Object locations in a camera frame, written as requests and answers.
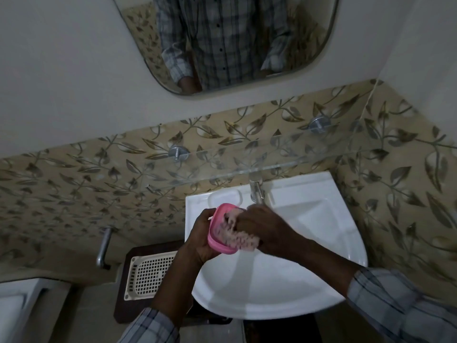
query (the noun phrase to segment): wash basin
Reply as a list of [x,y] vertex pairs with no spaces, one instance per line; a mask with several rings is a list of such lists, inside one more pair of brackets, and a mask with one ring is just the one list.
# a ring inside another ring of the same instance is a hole
[[[300,235],[367,265],[360,234],[329,172],[265,182],[262,189],[266,204]],[[241,196],[240,207],[253,203],[249,185],[221,189],[233,190]],[[195,219],[209,208],[213,194],[186,197],[186,239]],[[312,313],[344,300],[311,271],[259,250],[219,255],[208,261],[197,276],[192,295],[211,312],[251,320]]]

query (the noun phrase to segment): faucet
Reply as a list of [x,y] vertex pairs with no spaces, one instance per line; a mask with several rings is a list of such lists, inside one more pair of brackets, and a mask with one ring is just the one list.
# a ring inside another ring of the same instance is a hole
[[249,173],[249,185],[251,187],[251,200],[256,204],[265,204],[265,195],[260,188],[263,183],[262,174],[260,172]]
[[103,239],[101,240],[100,250],[97,255],[97,267],[105,270],[110,270],[111,265],[105,263],[105,255],[106,250],[108,249],[108,245],[110,244],[111,234],[113,232],[113,228],[111,226],[105,227],[105,233],[103,234]]

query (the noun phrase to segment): cloth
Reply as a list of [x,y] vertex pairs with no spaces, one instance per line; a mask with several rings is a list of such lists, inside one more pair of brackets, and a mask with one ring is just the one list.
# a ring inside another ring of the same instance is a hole
[[[187,59],[190,41],[203,89],[256,78],[259,71],[281,72],[292,33],[287,0],[154,0],[162,58],[175,83],[193,77]],[[258,34],[269,31],[270,47]]]
[[214,229],[214,237],[228,247],[253,252],[259,246],[259,237],[236,231],[236,218],[244,209],[234,208],[225,214],[225,221]]
[[457,342],[457,308],[424,295],[397,270],[363,268],[347,297],[376,331],[394,342]]
[[[348,302],[379,333],[394,342],[457,342],[457,308],[421,293],[396,270],[363,268],[352,279]],[[178,330],[163,314],[147,308],[118,343],[175,343]]]

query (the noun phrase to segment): plaid sleeve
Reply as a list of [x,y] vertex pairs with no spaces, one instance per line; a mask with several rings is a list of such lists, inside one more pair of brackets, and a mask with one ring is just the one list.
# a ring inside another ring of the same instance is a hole
[[154,0],[157,28],[162,44],[162,58],[175,83],[183,77],[193,77],[186,58],[186,23],[178,0]]
[[171,320],[152,308],[145,308],[124,331],[117,343],[178,343],[179,332]]
[[286,49],[292,37],[287,2],[288,0],[260,0],[264,26],[270,29],[270,49],[261,70],[281,72],[286,65]]
[[395,342],[457,342],[457,308],[424,295],[397,270],[363,268],[352,280],[347,299]]

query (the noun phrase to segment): patterned cloth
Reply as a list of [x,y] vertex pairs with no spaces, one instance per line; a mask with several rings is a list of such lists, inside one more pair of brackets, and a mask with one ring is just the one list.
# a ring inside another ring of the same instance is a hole
[[[348,302],[394,342],[457,342],[457,308],[421,293],[399,271],[364,268],[352,280]],[[174,343],[179,335],[163,314],[145,309],[118,343]]]
[[[281,72],[291,39],[287,0],[154,0],[162,57],[175,83],[193,77],[189,39],[203,89],[256,78],[261,69]],[[269,48],[260,40],[269,31]]]

